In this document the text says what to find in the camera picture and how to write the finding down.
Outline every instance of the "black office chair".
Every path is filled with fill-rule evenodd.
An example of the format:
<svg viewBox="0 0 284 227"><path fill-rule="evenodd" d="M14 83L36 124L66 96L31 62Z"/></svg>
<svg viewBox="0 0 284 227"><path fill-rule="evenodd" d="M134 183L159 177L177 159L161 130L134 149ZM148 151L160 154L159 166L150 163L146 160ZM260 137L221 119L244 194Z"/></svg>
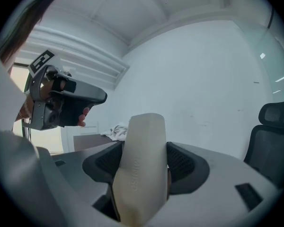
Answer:
<svg viewBox="0 0 284 227"><path fill-rule="evenodd" d="M259 113L263 125L253 128L244 162L284 187L284 102L266 104Z"/></svg>

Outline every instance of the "hand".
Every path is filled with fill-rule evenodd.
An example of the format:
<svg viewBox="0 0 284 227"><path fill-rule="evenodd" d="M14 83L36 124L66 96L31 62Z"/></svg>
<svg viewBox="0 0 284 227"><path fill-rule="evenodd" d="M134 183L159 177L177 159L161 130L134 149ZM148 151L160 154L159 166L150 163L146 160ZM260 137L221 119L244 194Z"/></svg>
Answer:
<svg viewBox="0 0 284 227"><path fill-rule="evenodd" d="M60 88L61 90L64 89L66 82L62 81L60 84ZM48 83L46 83L41 89L40 89L40 94L41 94L41 98L43 100L46 100L50 97L49 92L52 90L53 87L53 80L49 81ZM31 98L31 96L27 97L27 107L29 109L30 112L33 111L33 107L34 107L34 102L33 99ZM84 127L86 125L86 123L84 122L86 115L89 113L89 108L84 108L82 114L79 116L78 119L78 126Z"/></svg>

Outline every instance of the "white cloth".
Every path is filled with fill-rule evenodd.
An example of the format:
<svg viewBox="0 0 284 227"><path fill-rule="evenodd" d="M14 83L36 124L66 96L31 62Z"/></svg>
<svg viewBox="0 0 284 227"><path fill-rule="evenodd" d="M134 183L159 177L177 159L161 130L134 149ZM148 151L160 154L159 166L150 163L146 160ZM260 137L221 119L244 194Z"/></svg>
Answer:
<svg viewBox="0 0 284 227"><path fill-rule="evenodd" d="M109 131L103 132L100 135L108 136L112 141L125 141L127 134L127 125L119 123L114 127L110 128Z"/></svg>

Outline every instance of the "white ceiling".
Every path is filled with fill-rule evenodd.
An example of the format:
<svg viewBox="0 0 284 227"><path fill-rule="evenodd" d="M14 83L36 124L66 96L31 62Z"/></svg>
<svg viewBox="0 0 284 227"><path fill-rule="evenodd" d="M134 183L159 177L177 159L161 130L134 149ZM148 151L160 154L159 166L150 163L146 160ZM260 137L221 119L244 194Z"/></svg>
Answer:
<svg viewBox="0 0 284 227"><path fill-rule="evenodd" d="M267 26L270 12L265 0L56 0L18 61L33 58L46 47L60 51L67 47L72 66L64 67L82 80L114 89L130 67L122 57L161 33L234 17ZM69 55L64 60L71 61Z"/></svg>

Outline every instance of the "headrest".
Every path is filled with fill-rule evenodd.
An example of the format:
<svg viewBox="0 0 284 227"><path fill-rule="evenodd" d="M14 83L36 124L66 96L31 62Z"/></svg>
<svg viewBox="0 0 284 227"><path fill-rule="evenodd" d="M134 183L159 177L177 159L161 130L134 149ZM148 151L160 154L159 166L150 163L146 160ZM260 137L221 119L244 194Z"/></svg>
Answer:
<svg viewBox="0 0 284 227"><path fill-rule="evenodd" d="M284 128L284 102L264 105L259 113L263 125Z"/></svg>

